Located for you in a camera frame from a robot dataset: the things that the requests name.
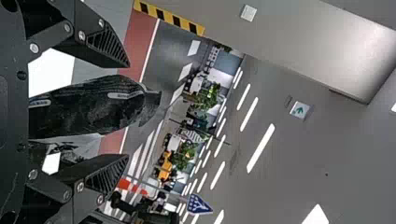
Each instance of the mesh panel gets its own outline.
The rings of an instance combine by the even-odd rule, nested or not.
[[[89,176],[86,185],[90,189],[102,192],[106,198],[110,197],[112,191],[117,186],[125,168],[128,164],[128,157],[123,158],[107,166],[107,168]]]
[[[103,31],[89,35],[87,43],[90,48],[96,49],[108,57],[111,57],[128,66],[130,65],[128,56],[126,55],[119,38],[111,26],[107,25],[107,23],[106,28]]]

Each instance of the black metal frame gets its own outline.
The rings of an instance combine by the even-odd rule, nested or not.
[[[27,64],[49,48],[105,68],[129,67],[127,54],[111,25],[80,0],[0,0],[0,27],[0,223],[84,223],[129,157],[42,173],[29,153]]]

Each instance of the bolt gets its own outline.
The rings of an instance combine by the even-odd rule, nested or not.
[[[79,40],[85,41],[85,33],[82,31],[79,31],[78,38],[79,38]]]
[[[30,180],[35,180],[38,176],[38,171],[37,170],[32,170],[31,172],[29,172],[29,179]]]
[[[103,195],[99,195],[99,197],[97,198],[96,202],[98,203],[98,205],[101,205],[103,203],[103,201],[105,200],[105,198],[103,197]]]
[[[69,33],[72,29],[70,28],[69,24],[64,25],[64,29],[66,30],[67,33]]]
[[[38,45],[35,43],[30,44],[30,51],[32,51],[33,53],[38,53],[39,52]]]
[[[17,147],[17,151],[18,152],[23,152],[25,149],[26,149],[26,145],[24,143],[19,143],[18,144],[18,147]]]
[[[100,19],[99,20],[99,25],[100,25],[100,27],[105,27],[105,21],[104,20],[102,20],[102,19]]]
[[[17,78],[18,78],[19,80],[24,81],[24,80],[26,80],[26,78],[27,78],[27,74],[26,74],[25,72],[23,72],[23,71],[19,71],[19,72],[17,73]]]
[[[77,192],[81,193],[84,190],[84,182],[79,182],[77,185]]]
[[[64,200],[65,201],[69,200],[71,196],[72,196],[72,193],[70,192],[70,190],[67,190],[64,192]]]

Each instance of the yellow object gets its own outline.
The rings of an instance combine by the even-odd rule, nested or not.
[[[205,27],[197,24],[195,22],[186,20],[184,18],[181,18],[172,12],[163,10],[161,8],[155,7],[154,5],[145,3],[140,0],[135,0],[134,1],[134,10],[144,12],[151,17],[158,18],[162,21],[166,21],[167,23],[170,23],[172,25],[178,26],[183,30],[190,31],[192,33],[195,33],[196,35],[203,36],[205,32]]]
[[[160,173],[158,174],[158,179],[167,179],[169,177],[169,175],[171,174],[172,171],[172,162],[169,161],[169,158],[171,157],[172,153],[171,152],[167,152],[165,151],[163,153],[163,157],[165,158],[164,162],[163,162],[163,166],[162,169],[160,171]]]

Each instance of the sign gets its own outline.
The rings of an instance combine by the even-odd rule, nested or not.
[[[293,108],[290,111],[290,114],[298,119],[305,119],[306,114],[308,113],[310,105],[303,104],[301,102],[296,101]]]
[[[208,203],[197,194],[192,194],[189,198],[189,206],[187,211],[194,215],[208,215],[213,213],[213,209]]]

